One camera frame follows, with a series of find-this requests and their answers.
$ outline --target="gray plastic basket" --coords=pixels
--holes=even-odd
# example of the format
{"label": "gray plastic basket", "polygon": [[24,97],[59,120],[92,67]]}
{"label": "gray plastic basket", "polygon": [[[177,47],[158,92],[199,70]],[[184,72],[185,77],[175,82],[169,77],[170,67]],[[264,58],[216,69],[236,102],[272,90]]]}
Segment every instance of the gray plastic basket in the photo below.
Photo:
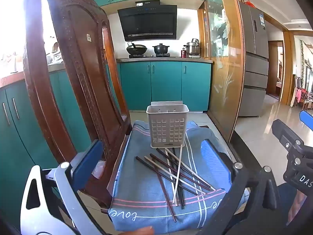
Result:
{"label": "gray plastic basket", "polygon": [[189,109],[187,105],[177,103],[154,102],[147,107],[152,148],[184,145]]}

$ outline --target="cabinet handle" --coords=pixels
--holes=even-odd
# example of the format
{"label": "cabinet handle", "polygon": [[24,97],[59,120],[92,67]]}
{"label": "cabinet handle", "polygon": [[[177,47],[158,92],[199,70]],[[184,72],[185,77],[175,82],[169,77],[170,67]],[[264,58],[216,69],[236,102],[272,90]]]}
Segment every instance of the cabinet handle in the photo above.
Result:
{"label": "cabinet handle", "polygon": [[14,105],[14,108],[15,108],[16,116],[18,117],[18,120],[19,120],[18,109],[16,108],[14,98],[12,98],[12,101],[13,101],[13,105]]}
{"label": "cabinet handle", "polygon": [[6,116],[6,118],[7,118],[7,123],[8,123],[8,125],[10,125],[10,121],[9,121],[9,118],[7,117],[7,111],[6,111],[6,109],[5,109],[4,103],[2,103],[2,106],[3,106],[3,109],[4,109],[5,116]]}

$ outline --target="refrigerator drawer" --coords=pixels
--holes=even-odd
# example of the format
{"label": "refrigerator drawer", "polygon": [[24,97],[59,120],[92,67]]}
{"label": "refrigerator drawer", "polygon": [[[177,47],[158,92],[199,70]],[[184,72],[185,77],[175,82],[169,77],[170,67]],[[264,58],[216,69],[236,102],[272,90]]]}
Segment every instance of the refrigerator drawer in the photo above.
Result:
{"label": "refrigerator drawer", "polygon": [[267,76],[246,71],[244,85],[266,88]]}
{"label": "refrigerator drawer", "polygon": [[254,56],[250,56],[247,54],[245,71],[268,75],[269,63],[266,60],[263,60]]}
{"label": "refrigerator drawer", "polygon": [[239,108],[240,117],[253,117],[261,115],[265,90],[244,88]]}

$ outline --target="range hood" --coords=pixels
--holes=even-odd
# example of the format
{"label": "range hood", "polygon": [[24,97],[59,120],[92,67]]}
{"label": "range hood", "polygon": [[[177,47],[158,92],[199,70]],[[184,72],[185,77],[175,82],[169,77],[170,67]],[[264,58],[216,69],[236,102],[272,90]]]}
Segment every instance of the range hood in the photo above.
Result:
{"label": "range hood", "polygon": [[125,41],[176,39],[177,5],[147,5],[118,10]]}

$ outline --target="pot lid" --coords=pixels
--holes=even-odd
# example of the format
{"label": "pot lid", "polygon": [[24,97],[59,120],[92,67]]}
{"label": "pot lid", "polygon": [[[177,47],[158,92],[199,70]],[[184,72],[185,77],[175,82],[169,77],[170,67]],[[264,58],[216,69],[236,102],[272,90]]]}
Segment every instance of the pot lid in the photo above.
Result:
{"label": "pot lid", "polygon": [[160,43],[159,45],[157,46],[153,46],[154,48],[168,48],[169,46],[165,46],[163,45],[163,43]]}

